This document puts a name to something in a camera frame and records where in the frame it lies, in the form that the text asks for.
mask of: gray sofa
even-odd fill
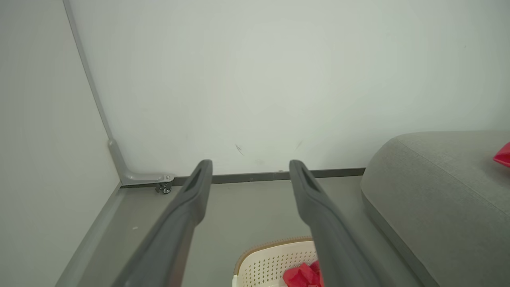
[[[510,131],[397,136],[362,178],[374,222],[425,286],[510,286]]]

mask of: white basket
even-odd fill
[[[237,261],[232,287],[287,287],[286,270],[317,260],[311,237],[267,243],[246,251]]]

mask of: basket rim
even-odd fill
[[[234,268],[234,275],[239,275],[239,269],[241,268],[241,264],[243,261],[252,253],[255,253],[257,251],[279,246],[279,245],[285,245],[289,243],[297,243],[297,242],[306,242],[306,241],[313,241],[313,238],[311,236],[299,236],[299,237],[290,237],[286,239],[276,240],[276,241],[270,241],[264,244],[255,245],[252,248],[244,251],[244,253],[239,257],[236,263],[236,267]]]

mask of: red fabric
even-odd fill
[[[288,287],[324,287],[319,261],[310,266],[303,263],[299,267],[289,269],[285,271],[283,277]]]
[[[510,168],[510,142],[496,154],[494,161]]]

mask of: wall scratch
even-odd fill
[[[296,148],[294,149],[294,151],[297,151],[297,149],[301,146],[301,144],[303,143],[303,140],[300,140],[297,145],[296,145]]]
[[[239,153],[241,153],[241,154],[244,156],[244,154],[243,154],[243,152],[242,152],[241,148],[240,148],[237,144],[236,144],[236,148],[237,148],[237,150],[239,151]]]

